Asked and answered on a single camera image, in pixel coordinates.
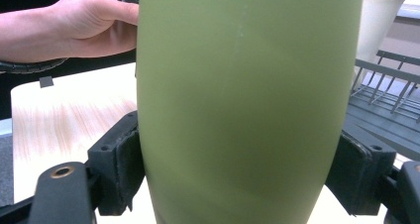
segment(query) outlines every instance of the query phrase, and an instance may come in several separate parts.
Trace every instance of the metal rack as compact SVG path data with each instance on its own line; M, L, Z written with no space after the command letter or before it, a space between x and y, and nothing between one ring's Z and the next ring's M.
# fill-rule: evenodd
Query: metal rack
M405 70L420 66L420 58L385 51L377 56L377 63L356 60L358 74L351 89L347 120L402 156L420 161L420 75ZM363 74L364 81L358 86Z

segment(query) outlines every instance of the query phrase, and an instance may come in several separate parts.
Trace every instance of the finger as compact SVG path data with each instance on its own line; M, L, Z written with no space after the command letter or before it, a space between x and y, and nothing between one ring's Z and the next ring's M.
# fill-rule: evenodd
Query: finger
M118 20L128 24L138 25L139 5L116 0L106 0L104 5L99 6L103 19Z

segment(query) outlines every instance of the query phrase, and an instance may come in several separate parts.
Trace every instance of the bolt hole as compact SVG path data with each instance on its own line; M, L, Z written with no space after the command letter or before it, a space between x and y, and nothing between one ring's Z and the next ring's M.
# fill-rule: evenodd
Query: bolt hole
M371 146L376 151L382 151L382 147L380 146Z
M65 177L65 176L71 174L72 172L74 172L73 167L58 168L52 173L51 177L52 178L61 178L61 177Z

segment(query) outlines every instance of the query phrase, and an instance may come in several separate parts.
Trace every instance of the dark background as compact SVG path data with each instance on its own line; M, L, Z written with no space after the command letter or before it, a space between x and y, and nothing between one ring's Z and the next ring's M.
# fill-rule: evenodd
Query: dark background
M0 13L45 7L55 3L56 1L58 0L0 0ZM12 117L10 91L20 84L37 81L40 77L44 76L51 76L52 78L54 78L83 71L89 71L133 62L135 60L136 52L131 51L116 56L106 56L100 58L70 58L60 66L39 73L2 73L0 74L0 120Z

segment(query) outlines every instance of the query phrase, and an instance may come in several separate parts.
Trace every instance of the wooden table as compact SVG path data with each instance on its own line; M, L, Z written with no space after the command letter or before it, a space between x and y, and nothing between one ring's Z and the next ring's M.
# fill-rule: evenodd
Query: wooden table
M38 176L65 162L85 162L87 150L125 114L137 110L135 65L125 64L39 82L12 90L15 202L34 195ZM308 223L383 223L379 217L351 217L324 187ZM156 223L143 182L134 211L101 217L98 223Z

